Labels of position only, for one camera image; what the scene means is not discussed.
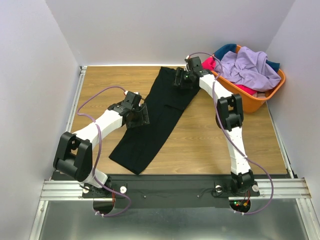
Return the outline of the black t shirt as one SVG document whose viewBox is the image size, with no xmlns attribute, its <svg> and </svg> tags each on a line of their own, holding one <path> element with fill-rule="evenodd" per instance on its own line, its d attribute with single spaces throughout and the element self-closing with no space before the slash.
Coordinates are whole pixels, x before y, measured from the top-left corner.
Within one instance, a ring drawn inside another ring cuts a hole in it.
<svg viewBox="0 0 320 240">
<path fill-rule="evenodd" d="M 127 129 L 109 158 L 138 175 L 160 151 L 185 109 L 200 90 L 196 81 L 191 89 L 173 86 L 176 70 L 161 67 L 145 102 L 149 124 Z"/>
</svg>

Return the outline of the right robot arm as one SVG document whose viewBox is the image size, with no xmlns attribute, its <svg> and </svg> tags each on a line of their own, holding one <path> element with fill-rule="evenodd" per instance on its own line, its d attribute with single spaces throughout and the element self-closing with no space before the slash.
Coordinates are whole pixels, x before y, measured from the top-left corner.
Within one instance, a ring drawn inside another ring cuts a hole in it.
<svg viewBox="0 0 320 240">
<path fill-rule="evenodd" d="M 184 68 L 177 68 L 173 86 L 181 90 L 200 87 L 212 97 L 216 122 L 225 135 L 231 161 L 230 189 L 233 194 L 242 195 L 255 183 L 243 141 L 242 97 L 219 83 L 218 77 L 212 71 L 203 68 L 199 57 L 188 55 L 185 63 Z"/>
</svg>

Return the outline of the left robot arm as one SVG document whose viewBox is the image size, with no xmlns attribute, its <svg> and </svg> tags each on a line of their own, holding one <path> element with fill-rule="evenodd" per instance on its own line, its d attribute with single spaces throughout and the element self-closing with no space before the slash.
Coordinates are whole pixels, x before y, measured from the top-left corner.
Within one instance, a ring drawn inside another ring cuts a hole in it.
<svg viewBox="0 0 320 240">
<path fill-rule="evenodd" d="M 111 189 L 109 176 L 93 164 L 93 149 L 98 146 L 99 159 L 102 141 L 107 135 L 123 126 L 132 129 L 150 123 L 147 104 L 141 103 L 142 96 L 131 91 L 124 94 L 124 100 L 110 105 L 99 118 L 91 118 L 92 123 L 86 127 L 74 133 L 64 132 L 53 160 L 55 170 L 82 185 L 90 185 L 100 197 L 116 192 Z"/>
</svg>

